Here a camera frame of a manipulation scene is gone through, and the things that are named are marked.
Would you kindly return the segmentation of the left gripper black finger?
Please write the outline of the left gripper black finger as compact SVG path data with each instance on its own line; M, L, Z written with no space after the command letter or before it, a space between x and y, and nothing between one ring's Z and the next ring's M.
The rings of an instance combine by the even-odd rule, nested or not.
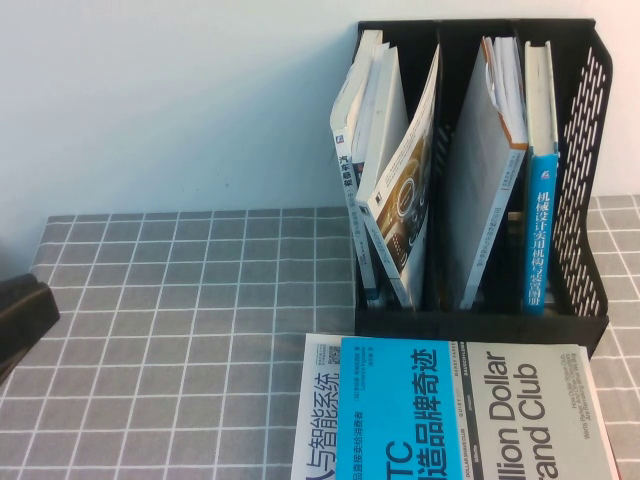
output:
M47 284L32 273L21 274L1 281L1 299L21 299L45 288Z
M59 319L47 285L1 292L1 384Z

